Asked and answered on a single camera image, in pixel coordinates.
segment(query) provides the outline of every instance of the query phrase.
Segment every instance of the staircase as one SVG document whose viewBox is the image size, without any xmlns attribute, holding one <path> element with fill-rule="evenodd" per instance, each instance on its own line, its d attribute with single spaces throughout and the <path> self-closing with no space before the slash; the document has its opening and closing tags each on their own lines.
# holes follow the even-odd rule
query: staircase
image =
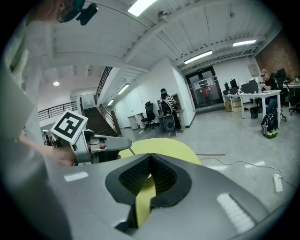
<svg viewBox="0 0 300 240">
<path fill-rule="evenodd" d="M 89 108 L 84 110 L 84 115 L 89 118 L 88 128 L 98 135 L 118 137 L 118 134 L 111 128 L 111 126 L 102 117 L 97 108 Z"/>
</svg>

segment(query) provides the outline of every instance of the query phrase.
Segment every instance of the striped shirt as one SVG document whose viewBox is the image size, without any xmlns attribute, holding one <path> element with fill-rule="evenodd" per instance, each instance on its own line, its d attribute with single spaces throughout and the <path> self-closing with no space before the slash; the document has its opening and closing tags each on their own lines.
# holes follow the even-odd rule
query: striped shirt
<svg viewBox="0 0 300 240">
<path fill-rule="evenodd" d="M 169 103 L 170 103 L 170 105 L 172 106 L 172 108 L 173 108 L 173 110 L 175 110 L 175 108 L 174 108 L 174 106 L 173 106 L 173 102 L 174 102 L 174 98 L 173 98 L 173 96 L 166 96 L 166 99 L 165 100 L 167 100 Z"/>
</svg>

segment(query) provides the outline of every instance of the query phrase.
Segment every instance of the red line on floor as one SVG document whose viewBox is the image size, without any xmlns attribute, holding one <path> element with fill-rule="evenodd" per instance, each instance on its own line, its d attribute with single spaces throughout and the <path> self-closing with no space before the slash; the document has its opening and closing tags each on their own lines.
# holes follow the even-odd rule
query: red line on floor
<svg viewBox="0 0 300 240">
<path fill-rule="evenodd" d="M 197 156 L 226 156 L 226 154 L 196 154 L 196 155 Z"/>
</svg>

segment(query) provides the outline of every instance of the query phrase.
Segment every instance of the person in striped shirt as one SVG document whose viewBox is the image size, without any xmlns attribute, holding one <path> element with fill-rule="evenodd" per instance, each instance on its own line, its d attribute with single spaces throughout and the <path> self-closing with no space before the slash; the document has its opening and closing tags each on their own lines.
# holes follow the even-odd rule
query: person in striped shirt
<svg viewBox="0 0 300 240">
<path fill-rule="evenodd" d="M 181 128 L 181 125 L 180 125 L 180 122 L 179 122 L 179 119 L 178 119 L 178 116 L 176 114 L 175 107 L 174 107 L 174 105 L 176 104 L 176 101 L 174 100 L 173 96 L 168 95 L 166 89 L 162 88 L 160 93 L 161 93 L 161 97 L 159 100 L 159 107 L 161 107 L 161 103 L 164 101 L 172 108 L 172 115 L 174 117 L 174 122 L 175 122 L 174 131 L 175 131 L 175 135 L 178 136 L 180 134 L 180 131 L 182 130 L 182 128 Z"/>
</svg>

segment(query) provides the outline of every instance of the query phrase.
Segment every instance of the ceiling light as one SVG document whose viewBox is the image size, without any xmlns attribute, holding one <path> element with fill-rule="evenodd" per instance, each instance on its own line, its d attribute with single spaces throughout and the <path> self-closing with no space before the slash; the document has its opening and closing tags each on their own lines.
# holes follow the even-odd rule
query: ceiling light
<svg viewBox="0 0 300 240">
<path fill-rule="evenodd" d="M 238 43 L 233 43 L 233 47 L 236 47 L 236 46 L 240 46 L 240 45 L 245 45 L 245 44 L 253 44 L 255 43 L 256 40 L 250 40 L 250 41 L 244 41 L 244 42 L 238 42 Z"/>
<path fill-rule="evenodd" d="M 110 100 L 110 102 L 107 104 L 107 106 L 111 105 L 114 102 L 114 99 Z"/>
<path fill-rule="evenodd" d="M 210 50 L 208 52 L 205 52 L 205 53 L 202 53 L 202 54 L 200 54 L 198 56 L 195 56 L 193 58 L 190 58 L 189 60 L 184 61 L 184 64 L 189 64 L 190 62 L 196 61 L 199 58 L 203 58 L 203 57 L 206 57 L 206 56 L 211 55 L 211 54 L 212 54 L 212 50 Z"/>
<path fill-rule="evenodd" d="M 155 1 L 157 0 L 137 0 L 136 3 L 128 10 L 128 12 L 138 17 Z"/>
<path fill-rule="evenodd" d="M 118 92 L 118 95 L 120 95 L 128 87 L 129 87 L 129 83 L 125 84 L 125 86 Z"/>
</svg>

